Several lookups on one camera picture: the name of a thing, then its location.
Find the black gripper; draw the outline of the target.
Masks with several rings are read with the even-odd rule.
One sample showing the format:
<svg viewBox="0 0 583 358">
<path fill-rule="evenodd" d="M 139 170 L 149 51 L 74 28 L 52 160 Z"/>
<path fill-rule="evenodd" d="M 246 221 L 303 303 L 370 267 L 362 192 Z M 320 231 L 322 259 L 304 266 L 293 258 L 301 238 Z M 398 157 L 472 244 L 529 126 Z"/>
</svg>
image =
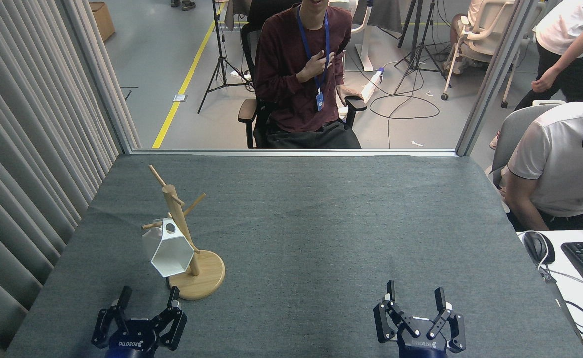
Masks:
<svg viewBox="0 0 583 358">
<path fill-rule="evenodd" d="M 153 319 L 126 320 L 125 308 L 132 288 L 124 286 L 116 303 L 99 311 L 92 344 L 98 348 L 108 346 L 107 358 L 153 358 L 158 347 L 175 351 L 187 322 L 177 300 L 179 293 L 177 287 L 171 287 L 167 307 Z M 108 339 L 112 320 L 118 329 Z"/>
<path fill-rule="evenodd" d="M 464 316 L 454 313 L 452 305 L 446 302 L 444 290 L 435 290 L 438 315 L 435 319 L 408 317 L 396 303 L 395 282 L 386 283 L 387 292 L 374 308 L 374 322 L 378 341 L 383 344 L 397 338 L 400 358 L 446 358 L 447 351 L 458 353 L 466 349 Z M 397 326 L 390 328 L 389 316 Z M 449 324 L 450 338 L 441 333 L 444 324 Z"/>
</svg>

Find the person's left hand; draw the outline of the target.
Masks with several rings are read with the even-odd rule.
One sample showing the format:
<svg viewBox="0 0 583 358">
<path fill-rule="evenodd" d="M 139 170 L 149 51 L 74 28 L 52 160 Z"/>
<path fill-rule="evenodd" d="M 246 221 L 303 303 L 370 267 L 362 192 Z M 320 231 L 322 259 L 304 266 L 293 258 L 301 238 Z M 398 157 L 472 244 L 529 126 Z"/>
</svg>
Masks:
<svg viewBox="0 0 583 358">
<path fill-rule="evenodd" d="M 351 87 L 347 86 L 346 84 L 338 84 L 336 86 L 336 91 L 337 91 L 337 94 L 339 96 L 339 99 L 341 100 L 341 102 L 344 106 L 346 106 L 346 98 L 347 97 L 355 97 L 357 99 L 363 99 L 363 96 L 359 90 L 351 88 Z"/>
</svg>

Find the person's hand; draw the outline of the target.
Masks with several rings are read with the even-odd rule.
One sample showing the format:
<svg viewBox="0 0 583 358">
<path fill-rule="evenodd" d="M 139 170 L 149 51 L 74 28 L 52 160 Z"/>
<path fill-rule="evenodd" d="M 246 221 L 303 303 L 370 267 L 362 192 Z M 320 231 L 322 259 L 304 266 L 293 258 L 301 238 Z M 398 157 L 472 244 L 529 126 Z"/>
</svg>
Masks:
<svg viewBox="0 0 583 358">
<path fill-rule="evenodd" d="M 533 80 L 532 90 L 535 93 L 548 91 L 555 81 L 556 75 L 554 72 L 553 68 L 548 68 L 539 79 Z"/>
</svg>

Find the person's right hand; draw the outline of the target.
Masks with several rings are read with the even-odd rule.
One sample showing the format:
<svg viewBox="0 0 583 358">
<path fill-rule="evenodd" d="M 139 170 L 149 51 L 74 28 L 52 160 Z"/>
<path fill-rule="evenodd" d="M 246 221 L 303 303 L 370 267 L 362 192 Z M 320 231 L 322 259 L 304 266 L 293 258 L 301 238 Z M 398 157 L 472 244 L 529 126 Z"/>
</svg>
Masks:
<svg viewBox="0 0 583 358">
<path fill-rule="evenodd" d="M 326 55 L 325 50 L 321 50 L 317 54 L 311 56 L 304 68 L 296 74 L 296 79 L 298 79 L 300 83 L 305 83 L 308 80 L 323 74 L 326 69 L 332 66 L 334 55 L 334 52 L 330 52 L 330 54 Z"/>
</svg>

